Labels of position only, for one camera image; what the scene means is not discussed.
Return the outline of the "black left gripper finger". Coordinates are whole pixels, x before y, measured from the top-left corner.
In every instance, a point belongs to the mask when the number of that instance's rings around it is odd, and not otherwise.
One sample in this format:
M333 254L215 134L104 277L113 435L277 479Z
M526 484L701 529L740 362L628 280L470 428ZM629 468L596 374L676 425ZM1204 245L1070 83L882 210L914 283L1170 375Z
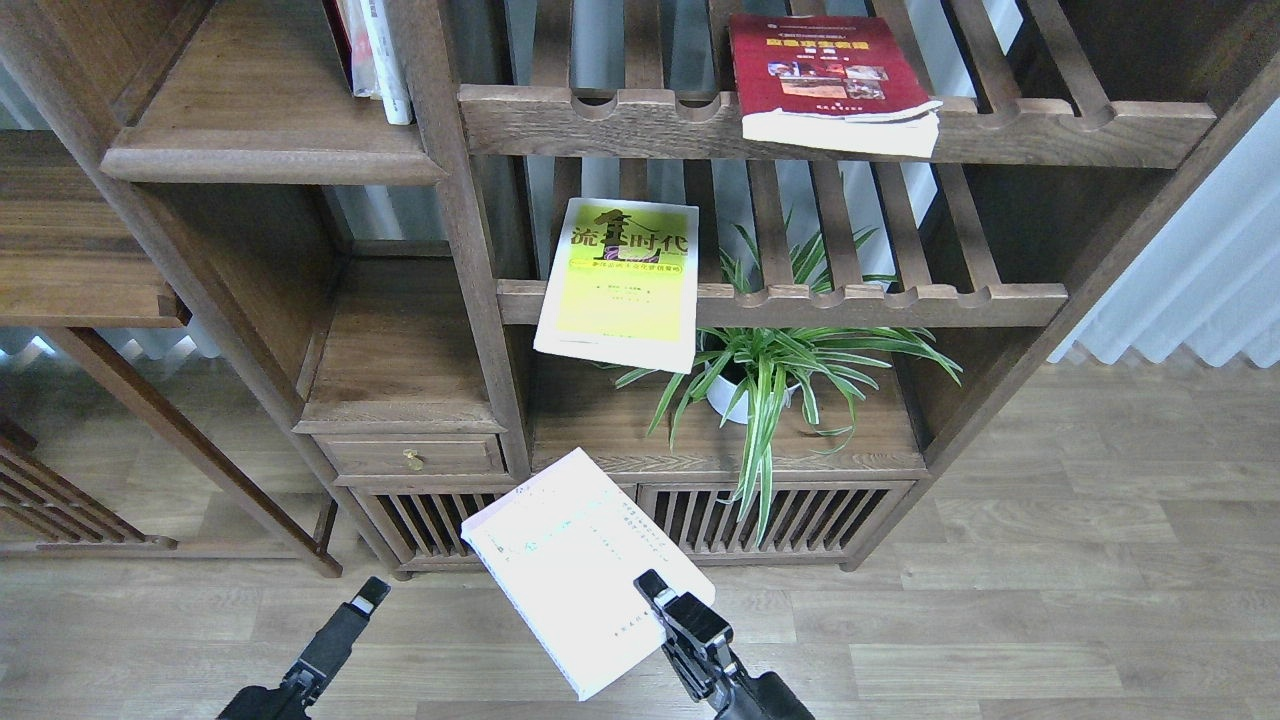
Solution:
M352 646L372 612L390 593L390 585L370 577L360 592L332 615L291 667L293 685L328 685L346 664Z

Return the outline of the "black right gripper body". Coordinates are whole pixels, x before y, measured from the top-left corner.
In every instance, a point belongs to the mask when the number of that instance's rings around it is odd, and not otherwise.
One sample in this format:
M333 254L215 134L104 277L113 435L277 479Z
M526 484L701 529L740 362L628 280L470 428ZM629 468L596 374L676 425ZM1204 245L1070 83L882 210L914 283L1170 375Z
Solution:
M739 665L712 692L716 719L809 719L815 716L773 671L751 676Z

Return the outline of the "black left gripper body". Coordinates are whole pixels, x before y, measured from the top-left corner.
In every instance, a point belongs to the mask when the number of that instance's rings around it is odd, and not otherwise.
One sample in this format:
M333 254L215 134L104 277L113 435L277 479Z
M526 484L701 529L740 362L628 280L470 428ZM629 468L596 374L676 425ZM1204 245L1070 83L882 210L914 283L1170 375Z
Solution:
M321 676L307 669L287 674L278 688L247 685L218 719L308 719L306 708L321 693Z

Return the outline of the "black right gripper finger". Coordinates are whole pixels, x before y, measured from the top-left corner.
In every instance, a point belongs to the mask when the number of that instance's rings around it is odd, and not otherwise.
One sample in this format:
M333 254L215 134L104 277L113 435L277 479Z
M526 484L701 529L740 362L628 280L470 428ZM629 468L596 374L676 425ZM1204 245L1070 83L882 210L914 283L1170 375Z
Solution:
M675 666L736 664L730 648L732 626L710 606L691 592L677 594L653 569L637 577L634 585L666 629L662 648Z
M709 644L667 641L662 648L695 702L708 702L718 716L741 715L741 665L730 648L730 641L713 641Z

